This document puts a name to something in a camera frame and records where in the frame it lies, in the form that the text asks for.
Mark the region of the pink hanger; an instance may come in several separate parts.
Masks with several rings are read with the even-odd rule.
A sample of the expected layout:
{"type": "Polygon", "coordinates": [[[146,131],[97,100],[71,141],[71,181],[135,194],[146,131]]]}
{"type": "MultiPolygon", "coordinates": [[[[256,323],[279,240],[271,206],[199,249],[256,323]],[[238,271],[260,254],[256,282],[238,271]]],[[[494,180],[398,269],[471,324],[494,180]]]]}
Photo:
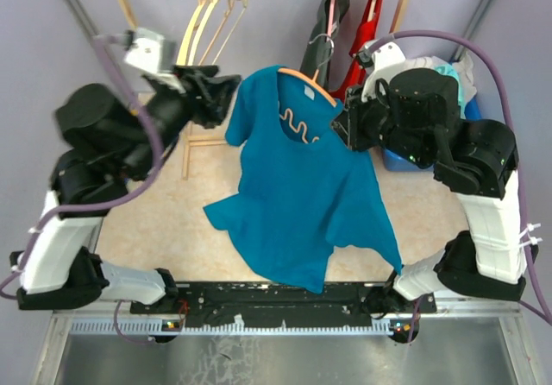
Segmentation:
{"type": "Polygon", "coordinates": [[[336,2],[337,0],[330,0],[329,2],[328,24],[326,29],[326,36],[328,38],[328,41],[332,39],[336,2]]]}

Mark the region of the grey t shirt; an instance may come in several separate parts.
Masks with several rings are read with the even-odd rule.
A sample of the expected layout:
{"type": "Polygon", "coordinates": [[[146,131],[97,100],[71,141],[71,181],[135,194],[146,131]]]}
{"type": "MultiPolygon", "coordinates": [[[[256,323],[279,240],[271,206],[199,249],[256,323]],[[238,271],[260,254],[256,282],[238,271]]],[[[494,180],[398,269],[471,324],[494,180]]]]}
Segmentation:
{"type": "MultiPolygon", "coordinates": [[[[331,0],[321,0],[317,10],[316,23],[311,30],[299,71],[307,77],[313,77],[318,71],[317,83],[327,88],[329,85],[329,55],[331,44],[326,37],[329,25],[329,8],[331,0]]],[[[335,0],[334,14],[331,23],[331,38],[337,37],[342,19],[347,14],[350,0],[335,0]]]]}

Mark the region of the cream wooden hanger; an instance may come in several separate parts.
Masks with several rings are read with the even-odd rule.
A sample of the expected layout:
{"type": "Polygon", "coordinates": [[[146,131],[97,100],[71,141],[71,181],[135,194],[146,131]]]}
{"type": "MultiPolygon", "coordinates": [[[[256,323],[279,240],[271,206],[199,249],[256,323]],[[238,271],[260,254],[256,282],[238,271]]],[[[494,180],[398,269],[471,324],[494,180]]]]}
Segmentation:
{"type": "MultiPolygon", "coordinates": [[[[248,6],[249,6],[249,2],[250,0],[248,0],[248,5],[247,5],[247,8],[245,10],[245,12],[248,10],[248,6]]],[[[210,16],[210,20],[207,22],[207,25],[204,29],[204,32],[203,32],[203,35],[201,37],[201,40],[199,42],[199,45],[198,45],[198,49],[197,49],[197,53],[196,53],[196,56],[195,56],[195,63],[196,63],[196,66],[200,66],[198,65],[197,63],[199,62],[199,59],[203,56],[207,46],[209,45],[210,43],[210,40],[212,39],[213,37],[213,34],[215,34],[217,28],[219,27],[219,24],[221,23],[222,19],[223,19],[223,14],[224,12],[226,11],[227,9],[227,0],[223,0],[222,3],[219,3],[217,5],[217,7],[215,8],[215,10],[213,11],[213,13],[211,14],[210,16]]],[[[221,34],[219,35],[219,37],[217,38],[216,42],[214,43],[212,49],[210,50],[210,53],[209,55],[206,57],[206,59],[204,60],[204,63],[201,64],[201,65],[209,65],[211,64],[211,62],[214,60],[214,58],[216,57],[216,54],[217,52],[219,51],[221,45],[223,44],[223,41],[225,40],[226,36],[228,35],[229,31],[232,29],[232,27],[234,26],[238,16],[241,14],[242,12],[242,3],[241,2],[237,2],[236,3],[236,6],[234,8],[234,10],[232,11],[232,13],[230,14],[230,17],[228,19],[228,21],[226,22],[226,24],[224,25],[224,28],[223,30],[221,31],[221,34]]],[[[216,60],[216,62],[218,62],[220,60],[220,57],[221,57],[221,54],[223,53],[223,51],[220,53],[218,59],[216,60]]]]}

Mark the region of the orange wooden hanger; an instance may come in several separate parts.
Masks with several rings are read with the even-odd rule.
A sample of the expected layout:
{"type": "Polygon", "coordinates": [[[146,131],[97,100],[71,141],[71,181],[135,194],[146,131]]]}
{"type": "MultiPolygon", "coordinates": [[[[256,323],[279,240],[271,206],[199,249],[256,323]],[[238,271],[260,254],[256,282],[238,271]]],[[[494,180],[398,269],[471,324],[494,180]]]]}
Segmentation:
{"type": "MultiPolygon", "coordinates": [[[[329,45],[328,57],[322,60],[315,69],[314,74],[311,77],[306,76],[298,70],[293,70],[289,67],[280,67],[278,74],[285,78],[295,79],[301,82],[301,91],[304,97],[312,103],[325,102],[329,104],[333,109],[337,109],[339,104],[338,100],[333,98],[321,85],[317,83],[318,74],[320,68],[330,62],[334,51],[335,43],[328,34],[316,35],[313,40],[309,41],[309,44],[313,44],[318,39],[325,39],[325,42],[329,45]]],[[[304,120],[297,120],[295,113],[291,107],[286,107],[283,114],[279,114],[279,118],[288,123],[288,127],[296,135],[298,135],[304,144],[311,144],[319,140],[318,136],[309,137],[308,124],[304,120]]]]}

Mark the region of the blue plastic bin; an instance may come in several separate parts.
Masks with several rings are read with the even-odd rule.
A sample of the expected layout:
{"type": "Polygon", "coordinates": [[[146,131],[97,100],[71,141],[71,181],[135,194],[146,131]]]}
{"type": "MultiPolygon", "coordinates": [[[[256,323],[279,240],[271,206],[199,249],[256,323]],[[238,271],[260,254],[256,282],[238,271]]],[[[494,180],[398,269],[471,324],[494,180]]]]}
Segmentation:
{"type": "MultiPolygon", "coordinates": [[[[471,98],[464,107],[464,111],[461,114],[462,119],[467,120],[480,120],[482,118],[480,107],[477,103],[477,98],[471,98]]],[[[381,158],[384,164],[384,167],[387,171],[394,173],[421,173],[421,172],[432,172],[433,167],[420,168],[401,156],[393,153],[388,149],[381,150],[381,158]]]]}

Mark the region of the light wooden hanger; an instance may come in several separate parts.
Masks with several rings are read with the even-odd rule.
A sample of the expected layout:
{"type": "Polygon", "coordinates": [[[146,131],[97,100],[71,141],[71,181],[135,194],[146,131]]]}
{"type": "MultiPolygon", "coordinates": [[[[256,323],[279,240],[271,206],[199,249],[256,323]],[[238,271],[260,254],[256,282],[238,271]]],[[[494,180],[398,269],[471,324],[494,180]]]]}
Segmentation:
{"type": "MultiPolygon", "coordinates": [[[[207,25],[207,22],[210,20],[210,16],[215,10],[215,8],[219,3],[222,3],[222,2],[223,0],[198,0],[198,6],[195,8],[195,10],[192,13],[192,16],[186,28],[183,40],[180,44],[180,48],[179,48],[179,52],[176,60],[176,64],[178,66],[196,65],[195,56],[197,53],[199,42],[204,32],[204,29],[207,25]]],[[[228,21],[230,14],[234,10],[237,2],[241,2],[241,5],[242,5],[241,14],[238,16],[234,26],[229,31],[228,35],[223,41],[223,44],[221,45],[219,51],[216,54],[216,57],[211,62],[212,65],[216,63],[216,60],[218,59],[220,53],[225,48],[226,43],[229,40],[229,37],[233,34],[235,27],[237,26],[238,22],[241,20],[242,15],[247,8],[248,0],[227,0],[227,9],[223,14],[223,19],[219,24],[219,27],[217,28],[215,34],[213,34],[213,37],[210,40],[210,43],[207,46],[203,56],[199,59],[199,62],[197,63],[198,65],[203,64],[204,60],[209,55],[210,50],[212,49],[214,43],[216,42],[217,38],[221,34],[221,31],[223,30],[224,25],[228,21]]]]}

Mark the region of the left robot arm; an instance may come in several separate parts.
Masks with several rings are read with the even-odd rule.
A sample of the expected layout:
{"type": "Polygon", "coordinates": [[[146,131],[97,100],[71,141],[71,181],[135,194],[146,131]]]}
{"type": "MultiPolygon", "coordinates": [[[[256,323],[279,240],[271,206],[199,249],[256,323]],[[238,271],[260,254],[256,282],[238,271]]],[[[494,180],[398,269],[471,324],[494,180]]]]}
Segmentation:
{"type": "Polygon", "coordinates": [[[20,282],[20,310],[74,310],[97,301],[127,301],[145,313],[178,306],[179,290],[167,269],[111,264],[85,241],[112,209],[133,198],[129,181],[153,181],[187,124],[212,129],[225,120],[241,79],[212,65],[175,66],[168,81],[149,74],[154,95],[143,106],[148,127],[100,83],[78,88],[55,111],[69,150],[50,175],[28,246],[9,257],[20,282]]]}

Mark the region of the blue t shirt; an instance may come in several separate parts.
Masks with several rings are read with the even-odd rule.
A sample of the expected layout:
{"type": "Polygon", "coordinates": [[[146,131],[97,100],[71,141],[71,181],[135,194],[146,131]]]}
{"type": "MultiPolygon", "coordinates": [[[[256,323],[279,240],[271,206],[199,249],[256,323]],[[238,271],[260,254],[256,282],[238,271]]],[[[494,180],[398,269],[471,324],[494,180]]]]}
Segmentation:
{"type": "Polygon", "coordinates": [[[342,105],[308,101],[279,68],[260,69],[238,89],[225,138],[241,149],[241,178],[235,195],[204,208],[206,217],[256,274],[313,293],[323,291],[338,247],[373,249],[400,270],[371,156],[348,149],[330,126],[342,105]],[[286,107],[318,141],[302,143],[279,118],[286,107]]]}

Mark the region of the red t shirt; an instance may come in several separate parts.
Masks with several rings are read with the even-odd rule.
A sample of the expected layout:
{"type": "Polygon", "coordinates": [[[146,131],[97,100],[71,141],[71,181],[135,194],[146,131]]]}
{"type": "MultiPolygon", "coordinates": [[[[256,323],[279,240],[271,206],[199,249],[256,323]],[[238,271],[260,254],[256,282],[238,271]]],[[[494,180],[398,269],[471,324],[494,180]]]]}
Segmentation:
{"type": "Polygon", "coordinates": [[[371,22],[368,22],[367,17],[369,13],[370,3],[371,0],[367,0],[361,22],[357,27],[352,46],[349,50],[349,55],[353,58],[353,60],[349,66],[348,72],[345,75],[341,85],[335,91],[329,93],[333,98],[339,99],[342,102],[345,100],[347,89],[354,85],[362,84],[366,75],[365,69],[355,59],[355,55],[366,42],[375,39],[377,27],[380,20],[380,11],[383,0],[377,1],[374,18],[371,22]]]}

